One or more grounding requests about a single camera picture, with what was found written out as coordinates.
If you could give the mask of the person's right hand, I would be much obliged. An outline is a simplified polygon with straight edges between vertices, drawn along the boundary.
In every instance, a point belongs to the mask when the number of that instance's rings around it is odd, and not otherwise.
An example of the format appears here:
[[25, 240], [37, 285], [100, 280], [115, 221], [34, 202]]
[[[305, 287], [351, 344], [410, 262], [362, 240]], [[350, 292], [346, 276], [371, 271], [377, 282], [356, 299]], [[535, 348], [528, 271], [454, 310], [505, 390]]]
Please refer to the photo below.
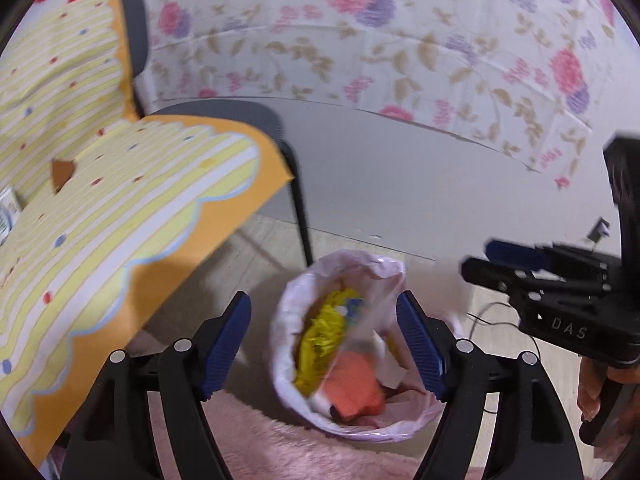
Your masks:
[[620, 416], [618, 428], [623, 436], [632, 434], [639, 428], [639, 367], [618, 370], [609, 367], [606, 374], [597, 370], [597, 363], [585, 358], [580, 360], [577, 405], [587, 420], [593, 420], [601, 407], [600, 395], [605, 379], [611, 379], [622, 385], [634, 385], [636, 391], [623, 415]]

